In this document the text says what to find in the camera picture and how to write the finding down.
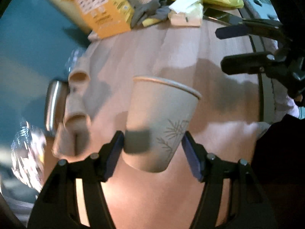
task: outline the paper cup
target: paper cup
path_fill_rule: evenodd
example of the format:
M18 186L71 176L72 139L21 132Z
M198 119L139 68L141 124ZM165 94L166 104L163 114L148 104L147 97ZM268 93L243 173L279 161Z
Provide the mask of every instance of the paper cup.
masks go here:
M68 78L71 86L78 86L90 81L90 60L86 57L79 57L77 63Z
M77 93L71 93L66 99L64 126L74 134L88 130L90 117L86 113L82 98Z
M198 91L171 80L134 77L122 153L124 161L139 170L164 171L200 98Z
M57 158L75 156L76 136L59 123L53 144L53 155Z

